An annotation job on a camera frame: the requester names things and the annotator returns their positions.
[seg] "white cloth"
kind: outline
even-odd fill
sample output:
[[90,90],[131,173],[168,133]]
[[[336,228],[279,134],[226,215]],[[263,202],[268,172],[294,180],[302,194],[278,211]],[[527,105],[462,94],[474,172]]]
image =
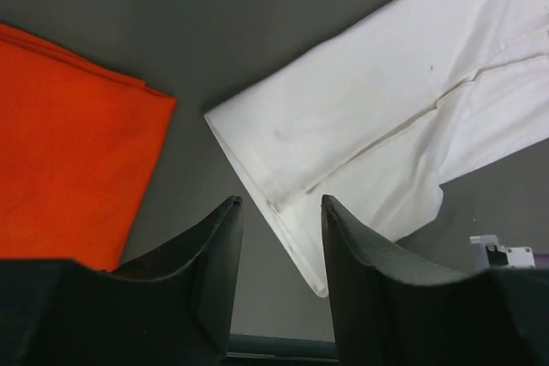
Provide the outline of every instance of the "white cloth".
[[327,296],[322,194],[395,241],[441,183],[549,137],[548,30],[549,0],[395,0],[205,117]]

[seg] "dark gray tabletop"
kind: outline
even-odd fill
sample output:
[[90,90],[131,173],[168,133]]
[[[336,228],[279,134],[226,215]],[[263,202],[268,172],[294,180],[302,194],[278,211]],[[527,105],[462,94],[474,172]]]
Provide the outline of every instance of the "dark gray tabletop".
[[[316,297],[268,228],[202,114],[390,0],[0,0],[0,19],[175,95],[163,152],[124,259],[193,225],[229,195],[245,201],[232,331],[332,341]],[[470,234],[549,250],[549,144],[445,185],[442,212],[401,243],[472,268]]]

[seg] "cloth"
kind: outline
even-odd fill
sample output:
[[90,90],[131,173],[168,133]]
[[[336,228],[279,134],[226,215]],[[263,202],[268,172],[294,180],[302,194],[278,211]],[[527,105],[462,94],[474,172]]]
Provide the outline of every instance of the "cloth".
[[395,241],[439,185],[549,136],[549,0],[395,0],[205,117],[327,296],[320,202]]
[[118,266],[175,99],[0,24],[0,258]]

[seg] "orange cloth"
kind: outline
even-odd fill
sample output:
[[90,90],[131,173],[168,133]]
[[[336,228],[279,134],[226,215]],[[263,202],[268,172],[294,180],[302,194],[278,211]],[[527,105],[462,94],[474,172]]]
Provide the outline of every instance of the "orange cloth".
[[175,98],[0,24],[0,258],[112,270]]

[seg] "fabric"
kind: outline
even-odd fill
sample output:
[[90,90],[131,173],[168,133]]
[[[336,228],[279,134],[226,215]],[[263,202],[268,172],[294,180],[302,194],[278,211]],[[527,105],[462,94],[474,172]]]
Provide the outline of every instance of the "fabric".
[[548,29],[549,0],[395,0],[205,117],[326,296],[322,194],[395,241],[441,183],[549,136]]
[[175,98],[0,24],[0,258],[112,270]]

